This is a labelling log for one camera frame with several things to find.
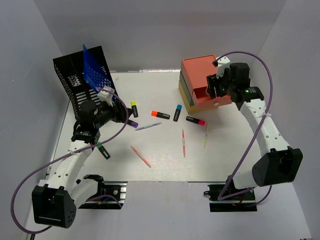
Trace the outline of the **salmon top drawer box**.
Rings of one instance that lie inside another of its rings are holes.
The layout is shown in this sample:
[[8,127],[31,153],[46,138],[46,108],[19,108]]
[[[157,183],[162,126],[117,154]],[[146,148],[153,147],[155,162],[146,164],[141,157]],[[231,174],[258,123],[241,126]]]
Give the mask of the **salmon top drawer box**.
[[228,95],[211,99],[206,94],[207,76],[217,73],[217,68],[213,65],[215,59],[216,56],[211,54],[181,61],[180,71],[197,109],[218,108],[232,103]]

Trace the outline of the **green drawer box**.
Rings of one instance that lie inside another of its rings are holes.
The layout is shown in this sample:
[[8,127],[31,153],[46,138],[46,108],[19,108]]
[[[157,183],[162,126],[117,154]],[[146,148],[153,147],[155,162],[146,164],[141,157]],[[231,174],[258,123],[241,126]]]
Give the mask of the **green drawer box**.
[[188,86],[187,86],[187,84],[186,84],[185,78],[184,78],[183,73],[182,73],[181,71],[180,71],[180,73],[179,73],[179,81],[180,81],[180,83],[181,83],[181,85],[182,85],[182,88],[183,88],[183,91],[184,91],[185,96],[186,96],[186,98],[187,98],[188,104],[189,104],[190,106],[194,106],[195,104],[194,104],[194,101],[193,101],[193,99],[192,99],[192,95],[191,95],[190,92],[189,92],[189,89],[188,89]]

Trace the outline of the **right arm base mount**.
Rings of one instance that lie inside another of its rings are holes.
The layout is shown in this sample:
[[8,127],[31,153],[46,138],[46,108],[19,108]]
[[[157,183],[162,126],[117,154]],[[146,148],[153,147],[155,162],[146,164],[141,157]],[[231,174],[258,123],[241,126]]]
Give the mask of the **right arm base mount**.
[[218,200],[220,192],[223,190],[224,183],[212,182],[207,185],[207,190],[203,196],[209,200],[211,213],[233,213],[233,212],[257,212],[256,196],[253,191],[246,192],[225,200]]

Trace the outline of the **blue plastic folder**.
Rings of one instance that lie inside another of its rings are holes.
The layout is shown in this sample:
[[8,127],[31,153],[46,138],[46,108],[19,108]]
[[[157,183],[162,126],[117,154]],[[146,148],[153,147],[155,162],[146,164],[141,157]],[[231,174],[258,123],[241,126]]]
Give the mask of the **blue plastic folder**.
[[92,88],[92,100],[99,105],[98,88],[110,87],[117,95],[116,87],[113,82],[102,46],[87,48],[83,47],[83,78]]

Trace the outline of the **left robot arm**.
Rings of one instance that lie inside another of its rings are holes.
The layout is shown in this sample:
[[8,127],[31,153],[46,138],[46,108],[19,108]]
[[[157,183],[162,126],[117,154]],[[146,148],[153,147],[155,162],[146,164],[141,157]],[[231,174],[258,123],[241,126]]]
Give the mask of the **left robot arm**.
[[71,155],[61,161],[43,186],[36,186],[31,194],[34,221],[37,224],[69,228],[77,209],[88,199],[105,196],[103,177],[97,174],[77,176],[94,150],[101,134],[100,128],[109,121],[124,123],[133,114],[119,100],[112,105],[86,100],[79,105],[69,146]]

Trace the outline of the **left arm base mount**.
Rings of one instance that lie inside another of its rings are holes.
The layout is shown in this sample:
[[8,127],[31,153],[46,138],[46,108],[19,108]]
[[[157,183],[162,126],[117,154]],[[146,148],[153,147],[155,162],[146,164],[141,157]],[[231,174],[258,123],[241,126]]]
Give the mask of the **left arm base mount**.
[[79,209],[93,210],[120,210],[126,199],[127,182],[105,181],[97,174],[87,174],[82,179],[76,180],[76,186],[87,180],[97,183],[93,186],[93,194],[80,205]]

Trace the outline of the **blue cap black highlighter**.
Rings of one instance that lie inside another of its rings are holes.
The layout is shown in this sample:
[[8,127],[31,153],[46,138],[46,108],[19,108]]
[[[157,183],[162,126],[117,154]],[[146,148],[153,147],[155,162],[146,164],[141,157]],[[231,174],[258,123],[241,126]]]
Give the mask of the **blue cap black highlighter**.
[[175,109],[174,116],[173,116],[173,121],[174,122],[178,121],[178,119],[180,117],[181,109],[182,109],[182,105],[178,104],[176,109]]

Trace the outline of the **purple cap black highlighter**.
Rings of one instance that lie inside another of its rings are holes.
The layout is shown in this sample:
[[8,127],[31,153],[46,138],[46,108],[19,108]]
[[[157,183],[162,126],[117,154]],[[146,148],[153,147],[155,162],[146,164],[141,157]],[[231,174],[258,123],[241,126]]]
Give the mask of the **purple cap black highlighter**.
[[131,127],[133,127],[133,128],[136,129],[139,124],[138,124],[137,122],[129,119],[129,120],[127,121],[127,125],[129,125],[129,126],[131,126]]

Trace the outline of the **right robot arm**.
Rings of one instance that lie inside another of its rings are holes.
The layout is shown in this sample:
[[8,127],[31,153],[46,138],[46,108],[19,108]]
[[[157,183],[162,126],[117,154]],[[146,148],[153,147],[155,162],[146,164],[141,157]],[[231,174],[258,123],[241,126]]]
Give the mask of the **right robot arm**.
[[236,200],[244,189],[293,182],[303,154],[292,148],[278,131],[267,109],[264,95],[251,86],[250,68],[246,63],[231,63],[227,57],[213,62],[217,73],[207,76],[207,93],[212,99],[229,95],[247,120],[260,149],[261,158],[251,168],[236,173],[225,188]]

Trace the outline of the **green cap black highlighter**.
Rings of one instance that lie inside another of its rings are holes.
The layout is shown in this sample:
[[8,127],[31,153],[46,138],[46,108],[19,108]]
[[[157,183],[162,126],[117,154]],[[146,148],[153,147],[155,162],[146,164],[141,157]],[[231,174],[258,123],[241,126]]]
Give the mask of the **green cap black highlighter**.
[[108,160],[111,156],[110,154],[107,152],[107,150],[105,149],[105,147],[98,141],[97,142],[98,145],[96,146],[96,148],[99,150],[99,152],[104,156],[104,158],[106,160]]

